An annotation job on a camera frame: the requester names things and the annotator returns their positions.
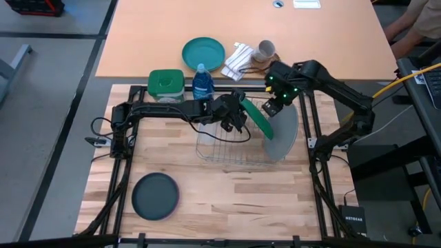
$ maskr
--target yellow cable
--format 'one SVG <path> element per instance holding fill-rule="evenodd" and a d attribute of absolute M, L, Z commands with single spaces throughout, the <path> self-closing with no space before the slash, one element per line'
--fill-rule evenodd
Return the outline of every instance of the yellow cable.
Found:
<path fill-rule="evenodd" d="M 429 194 L 432 192 L 431 188 L 428 188 L 426 190 L 426 193 L 424 194 L 424 198 L 422 199 L 422 210 L 426 210 L 427 206 L 427 199 L 429 198 Z M 416 243 L 416 237 L 412 238 L 412 245 Z"/>
<path fill-rule="evenodd" d="M 394 81 L 394 82 L 388 84 L 386 87 L 382 88 L 381 90 L 379 90 L 377 93 L 375 93 L 375 94 L 372 96 L 372 98 L 373 98 L 373 99 L 377 98 L 378 96 L 380 96 L 381 94 L 385 93 L 387 90 L 389 90 L 389 89 L 392 88 L 393 86 L 395 86 L 395 85 L 397 85 L 397 84 L 399 84 L 399 83 L 402 83 L 403 81 L 406 81 L 407 79 L 410 79 L 410 78 L 412 78 L 412 77 L 414 77 L 414 76 L 416 76 L 416 75 L 419 75 L 419 74 L 423 74 L 423 73 L 425 73 L 425 72 L 428 72 L 429 70 L 433 70 L 433 69 L 438 68 L 438 67 L 441 67 L 441 63 L 437 63 L 436 65 L 432 65 L 431 67 L 428 67 L 428 68 L 426 68 L 426 69 L 424 69 L 424 70 L 417 71 L 417 72 L 412 73 L 412 74 L 410 74 L 410 75 L 408 75 L 408 76 L 405 76 L 405 77 L 403 77 L 403 78 L 401 78 L 401 79 L 398 79 L 398 80 L 396 80 L 396 81 Z M 353 115 L 353 112 L 351 112 L 350 114 L 346 115 L 346 116 L 342 119 L 342 122 L 343 122 L 343 123 L 347 122 L 347 121 L 352 117 L 352 115 Z"/>

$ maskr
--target white cup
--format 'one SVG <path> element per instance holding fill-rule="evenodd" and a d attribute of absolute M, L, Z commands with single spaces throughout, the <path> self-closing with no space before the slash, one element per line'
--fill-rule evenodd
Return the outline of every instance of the white cup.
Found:
<path fill-rule="evenodd" d="M 263 63 L 268 61 L 276 53 L 276 48 L 271 41 L 264 40 L 259 43 L 259 46 L 254 49 L 253 59 L 257 62 Z"/>

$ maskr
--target green plate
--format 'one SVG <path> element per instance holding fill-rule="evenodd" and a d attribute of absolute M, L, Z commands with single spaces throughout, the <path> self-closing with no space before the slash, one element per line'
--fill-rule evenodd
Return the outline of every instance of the green plate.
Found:
<path fill-rule="evenodd" d="M 196 70 L 198 64 L 205 65 L 208 71 L 219 68 L 225 60 L 225 49 L 217 40 L 200 37 L 192 39 L 182 49 L 182 58 L 185 64 Z"/>
<path fill-rule="evenodd" d="M 245 108 L 245 111 L 248 113 L 248 116 L 257 124 L 260 130 L 262 130 L 263 134 L 269 139 L 272 140 L 274 137 L 273 129 L 271 124 L 269 124 L 268 120 L 262 114 L 262 112 L 248 99 L 243 99 L 240 104 Z"/>

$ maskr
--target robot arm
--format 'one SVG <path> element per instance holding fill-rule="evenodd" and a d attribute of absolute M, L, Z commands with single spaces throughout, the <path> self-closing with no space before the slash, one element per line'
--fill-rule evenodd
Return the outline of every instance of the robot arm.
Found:
<path fill-rule="evenodd" d="M 212 100 L 188 100 L 182 103 L 122 103 L 112 108 L 111 127 L 113 133 L 110 156 L 125 159 L 129 154 L 128 137 L 125 131 L 142 118 L 181 118 L 188 123 L 209 124 L 220 121 L 227 132 L 233 127 L 240 133 L 247 120 L 245 108 L 240 102 L 245 93 L 235 89 Z"/>
<path fill-rule="evenodd" d="M 328 161 L 334 146 L 355 135 L 366 135 L 372 131 L 375 114 L 372 112 L 372 98 L 365 96 L 343 82 L 333 78 L 326 68 L 315 60 L 295 63 L 289 67 L 275 61 L 265 77 L 267 91 L 273 94 L 263 105 L 270 116 L 282 110 L 284 105 L 292 101 L 302 92 L 320 90 L 333 99 L 350 107 L 354 115 L 341 128 L 326 136 L 317 138 L 313 154 L 320 160 Z"/>

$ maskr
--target wire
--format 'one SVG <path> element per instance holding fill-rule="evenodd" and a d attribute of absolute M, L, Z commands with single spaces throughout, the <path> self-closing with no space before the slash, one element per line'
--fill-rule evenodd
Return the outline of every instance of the wire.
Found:
<path fill-rule="evenodd" d="M 216 137 L 216 136 L 214 136 L 214 135 L 212 135 L 212 134 L 209 134 L 209 133 L 207 133 L 207 132 L 202 132 L 202 131 L 197 130 L 197 129 L 193 126 L 193 123 L 188 119 L 188 116 L 187 116 L 184 112 L 182 112 L 182 110 L 178 109 L 177 107 L 172 107 L 172 106 L 156 106 L 156 107 L 170 108 L 170 109 L 172 109 L 172 110 L 176 110 L 177 112 L 179 112 L 180 114 L 182 114 L 183 118 L 185 119 L 185 122 L 189 123 L 190 126 L 192 127 L 192 129 L 193 129 L 195 132 L 197 132 L 197 133 L 199 133 L 199 134 L 206 134 L 206 135 L 208 135 L 208 136 L 210 136 L 210 137 L 212 137 L 212 138 L 214 138 L 214 139 L 216 139 L 216 140 L 218 140 L 218 141 L 228 142 L 228 143 L 244 143 L 244 142 L 247 142 L 247 141 L 249 141 L 249 140 L 251 139 L 251 132 L 249 131 L 248 127 L 247 127 L 244 123 L 242 123 L 242 125 L 243 125 L 243 127 L 245 128 L 245 130 L 247 130 L 248 138 L 246 138 L 245 140 L 242 140 L 242 141 L 229 141 L 229 140 L 225 140 L 225 139 L 222 139 L 222 138 L 218 138 L 218 137 Z M 137 111 L 137 110 L 140 110 L 140 109 L 143 109 L 143 108 L 145 108 L 145 107 L 144 107 L 144 106 L 140 106 L 140 107 L 136 107 L 136 108 L 134 108 L 134 109 L 133 109 L 133 110 L 127 115 L 127 119 L 126 119 L 126 121 L 128 120 L 128 117 L 129 117 L 134 111 Z"/>
<path fill-rule="evenodd" d="M 409 107 L 406 107 L 403 111 L 401 111 L 399 114 L 397 114 L 395 117 L 393 117 L 388 123 L 386 123 L 386 125 L 382 126 L 379 130 L 377 130 L 377 131 L 375 131 L 375 132 L 373 132 L 373 133 L 370 133 L 370 134 L 368 134 L 368 135 L 366 135 L 366 136 L 361 137 L 360 139 L 356 140 L 356 142 L 352 143 L 352 145 L 355 145 L 356 143 L 358 143 L 358 142 L 364 140 L 365 138 L 370 137 L 370 136 L 372 136 L 372 135 L 374 135 L 374 134 L 380 132 L 380 131 L 383 130 L 385 127 L 387 127 L 389 124 L 391 124 L 392 121 L 394 121 L 394 120 L 397 119 L 400 115 L 402 115 L 404 112 L 406 112 L 407 110 L 409 110 L 411 107 L 413 107 L 413 105 L 410 105 Z"/>
<path fill-rule="evenodd" d="M 342 157 L 340 157 L 340 156 L 337 156 L 337 155 L 331 155 L 331 156 L 333 156 L 333 157 L 336 157 L 336 158 L 339 158 L 339 159 L 341 159 L 341 160 L 343 160 L 344 162 L 346 162 L 348 165 L 349 165 L 349 162 L 348 161 L 346 161 L 346 159 L 344 159 L 344 158 L 342 158 Z M 323 171 L 323 166 L 317 171 L 317 172 L 313 172 L 312 171 L 312 166 L 309 166 L 309 172 L 311 173 L 311 174 L 313 174 L 313 175 L 319 175 L 319 173 L 321 173 Z"/>
<path fill-rule="evenodd" d="M 96 117 L 96 118 L 93 119 L 93 121 L 90 123 L 90 131 L 92 131 L 92 133 L 95 134 L 95 135 L 97 135 L 98 137 L 106 137 L 106 138 L 112 140 L 112 139 L 109 138 L 108 136 L 109 136 L 109 135 L 112 135 L 113 132 L 110 132 L 110 133 L 108 133 L 108 134 L 100 134 L 100 133 L 98 133 L 97 131 L 95 131 L 95 129 L 94 129 L 94 124 L 95 124 L 95 121 L 97 121 L 97 120 L 104 120 L 104 121 L 107 121 L 107 122 L 109 122 L 109 123 L 112 123 L 108 118 L 104 118 L 104 117 Z"/>
<path fill-rule="evenodd" d="M 109 155 L 110 155 L 110 153 L 94 157 L 94 158 L 92 158 L 92 160 L 90 162 L 93 163 L 95 160 L 100 159 L 100 158 L 104 158 L 105 156 L 109 156 Z"/>
<path fill-rule="evenodd" d="M 377 106 L 378 104 L 380 104 L 384 100 L 388 99 L 389 97 L 393 96 L 396 92 L 400 91 L 403 87 L 404 87 L 404 85 L 401 85 L 401 87 L 399 87 L 396 91 L 390 93 L 389 96 L 384 97 L 383 99 L 379 100 L 376 104 L 372 105 L 372 108 L 374 108 L 375 106 Z"/>
<path fill-rule="evenodd" d="M 229 141 L 229 140 L 225 140 L 225 139 L 218 138 L 218 137 L 216 137 L 216 136 L 214 136 L 214 135 L 211 135 L 211 134 L 209 134 L 209 133 L 207 133 L 207 132 L 199 131 L 199 130 L 197 130 L 197 129 L 193 126 L 193 124 L 192 124 L 191 122 L 188 122 L 188 123 L 190 124 L 190 126 L 192 126 L 192 128 L 193 128 L 193 130 L 194 130 L 195 132 L 197 132 L 197 133 L 199 133 L 199 134 L 206 134 L 206 135 L 208 135 L 208 136 L 210 136 L 210 137 L 212 137 L 212 138 L 214 138 L 214 139 L 216 139 L 216 140 L 218 140 L 218 141 L 223 141 L 223 142 L 228 142 L 228 143 L 244 143 L 244 142 L 247 142 L 247 141 L 249 141 L 249 140 L 251 139 L 251 132 L 248 130 L 248 127 L 247 127 L 246 125 L 243 125 L 243 127 L 245 128 L 245 130 L 247 130 L 247 133 L 248 133 L 248 138 L 247 138 L 247 139 L 245 139 L 245 140 L 243 140 L 243 141 Z"/>
<path fill-rule="evenodd" d="M 238 71 L 243 74 L 259 73 L 259 72 L 264 72 L 264 71 L 268 70 L 270 67 L 271 67 L 271 65 L 268 65 L 265 68 L 258 68 L 258 67 L 241 68 Z"/>
<path fill-rule="evenodd" d="M 349 194 L 349 193 L 351 193 L 351 192 L 353 192 L 354 190 L 356 190 L 356 189 L 349 190 L 349 191 L 346 192 L 345 195 L 343 196 L 343 203 L 345 204 L 345 206 L 347 206 L 346 195 Z"/>
<path fill-rule="evenodd" d="M 427 199 L 429 198 L 429 194 L 432 192 L 431 188 L 428 188 L 426 190 L 426 193 L 424 194 L 424 198 L 422 199 L 422 210 L 426 210 L 427 206 Z M 412 238 L 412 245 L 416 244 L 416 237 Z"/>
<path fill-rule="evenodd" d="M 331 155 L 331 156 L 333 156 L 334 158 L 339 158 L 339 159 L 343 160 L 349 166 L 349 162 L 346 159 L 344 159 L 344 158 L 342 158 L 340 156 L 337 156 L 337 155 Z"/>
<path fill-rule="evenodd" d="M 322 171 L 323 171 L 323 166 L 322 167 L 320 167 L 320 169 L 317 171 L 317 172 L 314 172 L 313 170 L 312 170 L 312 166 L 309 166 L 309 172 L 311 173 L 311 174 L 313 174 L 313 175 L 316 175 L 316 176 L 318 176 L 319 175 L 319 173 L 321 173 Z"/>
<path fill-rule="evenodd" d="M 414 77 L 414 76 L 416 76 L 416 75 L 419 75 L 419 74 L 423 74 L 423 73 L 425 73 L 425 72 L 428 72 L 429 70 L 436 69 L 436 68 L 438 68 L 438 67 L 441 67 L 441 63 L 437 63 L 436 65 L 432 65 L 432 66 L 430 66 L 430 67 L 428 67 L 428 68 L 426 68 L 426 69 L 419 70 L 419 71 L 417 71 L 417 72 L 415 72 L 415 73 L 412 73 L 412 74 L 410 74 L 410 75 L 407 75 L 407 76 L 405 76 L 405 77 L 402 77 L 401 79 L 395 80 L 394 82 L 388 84 L 386 87 L 382 88 L 382 89 L 379 90 L 377 93 L 375 93 L 375 94 L 372 96 L 372 98 L 373 98 L 373 99 L 377 98 L 377 97 L 380 96 L 381 94 L 385 93 L 387 90 L 391 89 L 393 86 L 395 86 L 395 85 L 397 85 L 397 84 L 399 84 L 399 83 L 402 83 L 402 82 L 406 81 L 407 79 L 410 79 L 410 78 L 412 78 L 412 77 Z M 350 114 L 348 114 L 348 115 L 346 115 L 346 116 L 342 119 L 342 122 L 343 122 L 343 123 L 347 122 L 352 116 L 353 116 L 353 112 L 350 113 Z"/>

